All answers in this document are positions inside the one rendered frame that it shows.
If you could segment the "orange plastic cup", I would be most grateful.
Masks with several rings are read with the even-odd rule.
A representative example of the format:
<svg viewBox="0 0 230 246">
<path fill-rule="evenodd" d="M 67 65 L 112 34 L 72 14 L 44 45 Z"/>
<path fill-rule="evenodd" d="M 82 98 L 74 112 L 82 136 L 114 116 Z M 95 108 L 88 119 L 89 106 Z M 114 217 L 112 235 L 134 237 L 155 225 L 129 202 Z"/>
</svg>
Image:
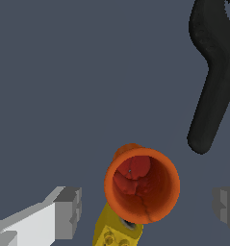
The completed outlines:
<svg viewBox="0 0 230 246">
<path fill-rule="evenodd" d="M 180 179 L 167 156 L 129 143 L 115 152 L 105 175 L 104 192 L 119 217 L 149 224 L 163 219 L 176 205 Z"/>
</svg>

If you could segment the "yellow toy block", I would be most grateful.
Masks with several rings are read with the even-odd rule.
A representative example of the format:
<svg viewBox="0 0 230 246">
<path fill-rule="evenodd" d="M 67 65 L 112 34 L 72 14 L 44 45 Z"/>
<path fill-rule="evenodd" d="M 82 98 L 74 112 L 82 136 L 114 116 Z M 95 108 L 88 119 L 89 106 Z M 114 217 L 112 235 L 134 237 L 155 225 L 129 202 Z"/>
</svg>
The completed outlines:
<svg viewBox="0 0 230 246">
<path fill-rule="evenodd" d="M 95 224 L 92 246 L 138 246 L 142 230 L 142 224 L 125 221 L 106 204 Z"/>
</svg>

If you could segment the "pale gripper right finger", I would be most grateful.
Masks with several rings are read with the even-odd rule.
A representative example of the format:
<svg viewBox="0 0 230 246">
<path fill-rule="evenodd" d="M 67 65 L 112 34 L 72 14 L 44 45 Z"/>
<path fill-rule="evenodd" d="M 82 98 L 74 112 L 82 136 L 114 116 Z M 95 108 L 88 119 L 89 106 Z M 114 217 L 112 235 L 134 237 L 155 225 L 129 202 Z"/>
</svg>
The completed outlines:
<svg viewBox="0 0 230 246">
<path fill-rule="evenodd" d="M 212 210 L 215 216 L 230 230 L 230 186 L 214 187 L 212 196 Z"/>
</svg>

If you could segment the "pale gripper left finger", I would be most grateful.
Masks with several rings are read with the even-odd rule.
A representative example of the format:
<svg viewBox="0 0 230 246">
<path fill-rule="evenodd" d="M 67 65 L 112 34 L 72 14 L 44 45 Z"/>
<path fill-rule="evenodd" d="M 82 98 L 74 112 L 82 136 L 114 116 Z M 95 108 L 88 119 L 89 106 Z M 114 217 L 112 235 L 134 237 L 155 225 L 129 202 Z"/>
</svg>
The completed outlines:
<svg viewBox="0 0 230 246">
<path fill-rule="evenodd" d="M 72 239 L 81 198 L 81 187 L 57 186 L 43 202 L 0 220 L 0 246 L 51 246 L 56 239 Z"/>
</svg>

